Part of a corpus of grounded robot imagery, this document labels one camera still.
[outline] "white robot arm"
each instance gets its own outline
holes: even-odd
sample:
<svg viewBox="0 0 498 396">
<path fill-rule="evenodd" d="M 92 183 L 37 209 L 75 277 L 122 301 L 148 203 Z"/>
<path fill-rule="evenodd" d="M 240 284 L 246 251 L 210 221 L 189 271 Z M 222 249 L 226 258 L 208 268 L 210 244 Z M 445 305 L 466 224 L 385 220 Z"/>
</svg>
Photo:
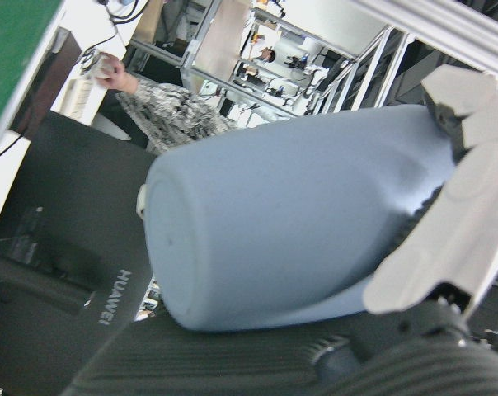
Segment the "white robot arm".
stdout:
<svg viewBox="0 0 498 396">
<path fill-rule="evenodd" d="M 444 65 L 422 85 L 461 160 L 423 219 L 376 270 L 364 304 L 381 314 L 434 297 L 468 316 L 498 274 L 498 82 Z"/>
</svg>

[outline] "black device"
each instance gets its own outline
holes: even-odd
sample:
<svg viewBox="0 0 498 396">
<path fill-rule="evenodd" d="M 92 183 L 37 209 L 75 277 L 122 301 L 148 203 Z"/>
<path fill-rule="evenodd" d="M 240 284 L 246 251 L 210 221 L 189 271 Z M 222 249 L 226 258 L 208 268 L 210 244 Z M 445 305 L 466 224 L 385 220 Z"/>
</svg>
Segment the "black device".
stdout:
<svg viewBox="0 0 498 396">
<path fill-rule="evenodd" d="M 135 202 L 154 159 L 53 112 L 38 127 L 0 215 L 9 394 L 58 394 L 134 320 L 152 279 Z"/>
</svg>

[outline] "blue container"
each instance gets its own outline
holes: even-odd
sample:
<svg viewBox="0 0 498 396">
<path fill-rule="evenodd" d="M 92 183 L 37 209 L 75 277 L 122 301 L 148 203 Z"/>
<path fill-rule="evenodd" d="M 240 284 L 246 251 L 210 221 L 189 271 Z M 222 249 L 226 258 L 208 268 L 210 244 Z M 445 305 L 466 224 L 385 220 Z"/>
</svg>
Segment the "blue container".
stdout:
<svg viewBox="0 0 498 396">
<path fill-rule="evenodd" d="M 145 210 L 164 302 L 205 331 L 363 310 L 368 276 L 453 170 L 423 106 L 303 117 L 165 153 Z"/>
</svg>

